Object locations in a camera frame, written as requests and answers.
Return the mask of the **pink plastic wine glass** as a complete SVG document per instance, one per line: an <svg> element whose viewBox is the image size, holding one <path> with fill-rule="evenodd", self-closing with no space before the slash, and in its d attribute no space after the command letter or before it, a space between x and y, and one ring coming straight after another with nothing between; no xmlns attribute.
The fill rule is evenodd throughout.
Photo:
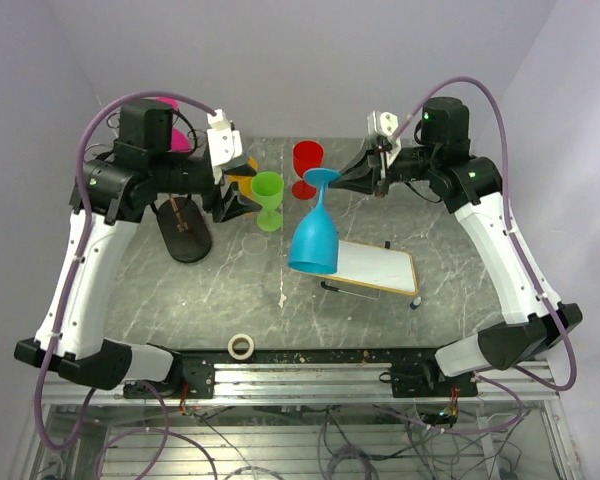
<svg viewBox="0 0 600 480"><path fill-rule="evenodd" d="M169 97L156 97L156 100L170 105L175 111L174 120L178 119L177 113L179 112L179 103L177 100ZM184 133L182 133L176 127L173 127L171 132L171 150L175 152L185 152L189 149L189 139Z"/></svg>

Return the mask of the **blue plastic wine glass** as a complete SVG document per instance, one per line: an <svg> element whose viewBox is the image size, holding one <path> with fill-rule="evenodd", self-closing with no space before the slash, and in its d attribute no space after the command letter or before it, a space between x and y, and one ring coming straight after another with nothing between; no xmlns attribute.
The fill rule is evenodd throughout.
<svg viewBox="0 0 600 480"><path fill-rule="evenodd" d="M326 208L326 192L340 177L339 172L328 168L314 168L305 173L304 180L317 189L318 199L294 231L288 259L291 269L316 275L337 271L339 238Z"/></svg>

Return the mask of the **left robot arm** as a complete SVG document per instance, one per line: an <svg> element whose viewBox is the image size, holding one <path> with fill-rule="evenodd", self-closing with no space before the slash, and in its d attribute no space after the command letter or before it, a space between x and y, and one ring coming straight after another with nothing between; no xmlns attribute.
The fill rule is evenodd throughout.
<svg viewBox="0 0 600 480"><path fill-rule="evenodd" d="M16 360L41 375L94 389L148 381L162 397L183 387L179 353L106 339L107 305L119 263L158 195L194 196L216 223L256 212L228 175L252 176L240 132L221 109L180 94L171 97L207 115L201 156L171 148L174 109L167 93L123 96L105 106L82 134L76 154L70 235L58 284L36 334L15 346Z"/></svg>

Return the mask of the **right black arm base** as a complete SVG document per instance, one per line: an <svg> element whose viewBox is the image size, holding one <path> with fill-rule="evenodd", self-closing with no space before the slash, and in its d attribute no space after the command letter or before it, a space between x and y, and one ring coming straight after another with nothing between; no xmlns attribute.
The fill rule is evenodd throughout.
<svg viewBox="0 0 600 480"><path fill-rule="evenodd" d="M382 350L375 356L390 366L378 380L391 387L394 398L476 397L478 390L471 373L449 377L442 373L433 348Z"/></svg>

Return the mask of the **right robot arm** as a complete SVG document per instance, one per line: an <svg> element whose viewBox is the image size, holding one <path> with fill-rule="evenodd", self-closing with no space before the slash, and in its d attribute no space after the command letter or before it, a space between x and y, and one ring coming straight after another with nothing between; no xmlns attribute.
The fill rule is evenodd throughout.
<svg viewBox="0 0 600 480"><path fill-rule="evenodd" d="M537 266L512 214L504 207L503 178L492 160L470 152L469 110L461 100L425 101L413 147L393 139L398 118L374 111L368 138L341 171L338 189L376 197L391 185L426 181L473 242L498 295L503 322L435 353L420 373L430 394L445 394L456 376L488 368L506 370L561 343L582 322L575 303L565 303Z"/></svg>

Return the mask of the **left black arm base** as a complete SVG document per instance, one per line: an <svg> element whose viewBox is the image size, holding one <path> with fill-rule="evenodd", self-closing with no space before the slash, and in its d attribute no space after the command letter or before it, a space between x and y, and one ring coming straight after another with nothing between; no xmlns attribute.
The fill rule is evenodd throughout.
<svg viewBox="0 0 600 480"><path fill-rule="evenodd" d="M215 370L201 358L154 345L126 346L112 360L125 399L148 399L152 387L164 398L210 399Z"/></svg>

